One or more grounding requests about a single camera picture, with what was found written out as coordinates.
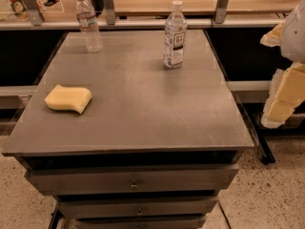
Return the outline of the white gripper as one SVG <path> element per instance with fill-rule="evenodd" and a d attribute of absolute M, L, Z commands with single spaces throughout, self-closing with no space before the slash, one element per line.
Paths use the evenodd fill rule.
<path fill-rule="evenodd" d="M 264 34 L 260 43 L 267 47 L 280 45 L 282 56 L 294 61 L 287 70 L 275 71 L 263 108 L 261 124 L 274 129 L 305 101 L 305 0 L 299 2 L 284 24 L 279 23 Z"/>

